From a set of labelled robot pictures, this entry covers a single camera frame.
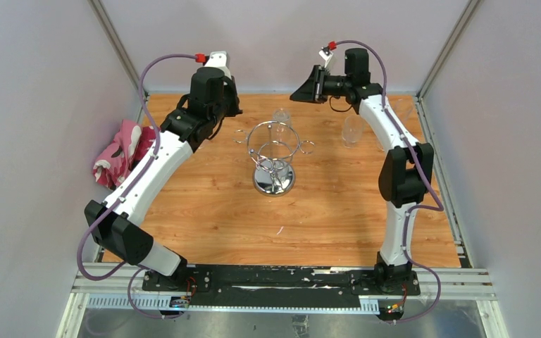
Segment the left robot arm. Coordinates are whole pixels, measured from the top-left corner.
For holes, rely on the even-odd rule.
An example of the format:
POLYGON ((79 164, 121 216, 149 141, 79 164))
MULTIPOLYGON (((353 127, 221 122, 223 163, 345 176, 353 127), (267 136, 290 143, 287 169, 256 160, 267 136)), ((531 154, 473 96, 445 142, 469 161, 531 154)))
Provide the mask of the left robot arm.
POLYGON ((140 228, 152 202, 171 175, 223 120, 242 113, 235 79, 226 66, 204 66, 193 74, 189 93, 166 116, 154 143, 130 176, 101 203, 85 207, 96 244, 129 265, 153 270, 171 291, 187 284, 187 261, 140 228))

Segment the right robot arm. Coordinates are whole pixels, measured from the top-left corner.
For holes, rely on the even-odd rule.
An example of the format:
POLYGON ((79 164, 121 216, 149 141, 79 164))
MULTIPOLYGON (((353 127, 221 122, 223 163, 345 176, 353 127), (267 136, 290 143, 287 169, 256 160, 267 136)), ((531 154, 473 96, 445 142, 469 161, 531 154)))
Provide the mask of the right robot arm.
POLYGON ((418 141, 392 111, 386 85, 373 83, 369 55, 365 48, 345 51, 343 75, 332 75, 333 47, 319 54, 324 60, 315 65, 309 78, 290 98, 293 101, 321 104, 339 96, 371 127, 385 152, 378 178, 380 195, 387 206, 387 227, 373 269, 375 287, 391 294, 412 280, 409 247, 417 206, 430 191, 434 149, 418 141))

